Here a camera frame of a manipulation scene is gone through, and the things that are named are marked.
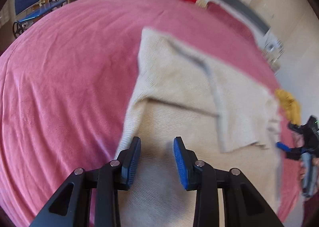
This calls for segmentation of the person right hand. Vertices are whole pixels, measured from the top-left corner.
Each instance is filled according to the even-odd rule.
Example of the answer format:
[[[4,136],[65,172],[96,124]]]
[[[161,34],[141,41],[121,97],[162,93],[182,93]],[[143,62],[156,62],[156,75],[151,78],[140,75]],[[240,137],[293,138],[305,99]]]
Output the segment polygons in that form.
[[[302,192],[304,196],[311,197],[317,190],[318,180],[318,158],[313,158],[312,161],[300,161],[299,178],[301,181]]]

